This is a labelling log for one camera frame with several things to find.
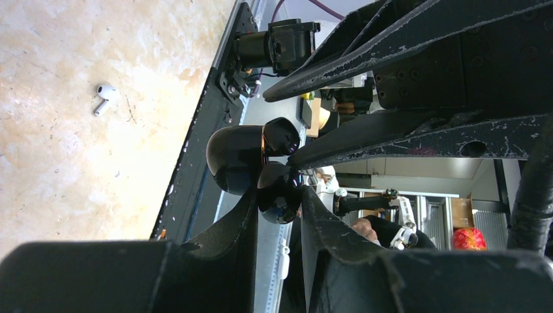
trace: marble floor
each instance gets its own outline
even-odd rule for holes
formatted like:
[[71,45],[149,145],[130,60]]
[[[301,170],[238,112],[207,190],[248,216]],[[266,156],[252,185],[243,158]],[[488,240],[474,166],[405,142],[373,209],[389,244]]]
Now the marble floor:
[[0,259],[148,238],[233,2],[0,2]]

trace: bolt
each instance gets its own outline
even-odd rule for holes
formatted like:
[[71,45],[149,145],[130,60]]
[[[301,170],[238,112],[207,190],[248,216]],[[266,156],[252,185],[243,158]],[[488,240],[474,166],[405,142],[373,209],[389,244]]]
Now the bolt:
[[421,73],[420,73],[419,70],[417,70],[416,68],[413,68],[413,69],[411,70],[411,72],[409,72],[409,77],[410,77],[412,80],[418,80],[420,76],[421,76]]
[[399,70],[396,74],[396,77],[398,78],[398,80],[403,80],[405,78],[405,72]]
[[538,15],[538,10],[533,10],[530,12],[526,12],[522,15],[522,21],[523,22],[530,22],[533,19],[535,19]]
[[470,60],[471,67],[481,67],[484,65],[484,58],[481,55],[477,55]]
[[477,34],[477,33],[480,33],[480,26],[479,27],[474,27],[474,28],[471,28],[467,31],[467,33],[469,34]]
[[533,61],[537,59],[539,50],[535,46],[528,46],[522,49],[522,58],[526,61]]

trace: hole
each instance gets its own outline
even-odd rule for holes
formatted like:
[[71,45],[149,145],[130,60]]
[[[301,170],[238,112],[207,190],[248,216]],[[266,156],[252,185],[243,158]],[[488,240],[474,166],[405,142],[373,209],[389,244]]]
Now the hole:
[[480,158],[484,155],[484,153],[486,153],[487,149],[488,147],[486,146],[485,143],[474,141],[474,142],[465,143],[461,147],[460,153],[464,157]]
[[277,55],[281,55],[282,54],[282,45],[280,45],[280,42],[277,42],[275,44],[275,52]]

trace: wireless earbud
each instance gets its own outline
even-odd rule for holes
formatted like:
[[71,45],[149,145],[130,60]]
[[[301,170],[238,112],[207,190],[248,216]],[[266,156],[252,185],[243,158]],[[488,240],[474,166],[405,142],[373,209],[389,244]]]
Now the wireless earbud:
[[114,86],[99,85],[96,92],[100,98],[104,99],[104,101],[94,110],[94,115],[102,116],[106,113],[110,104],[112,104],[119,97],[119,91]]

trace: cardboard box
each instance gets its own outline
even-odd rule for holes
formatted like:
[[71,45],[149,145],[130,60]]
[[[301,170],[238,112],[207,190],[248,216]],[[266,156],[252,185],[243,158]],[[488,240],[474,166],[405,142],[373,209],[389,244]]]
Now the cardboard box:
[[471,199],[452,198],[451,213],[453,229],[474,227]]

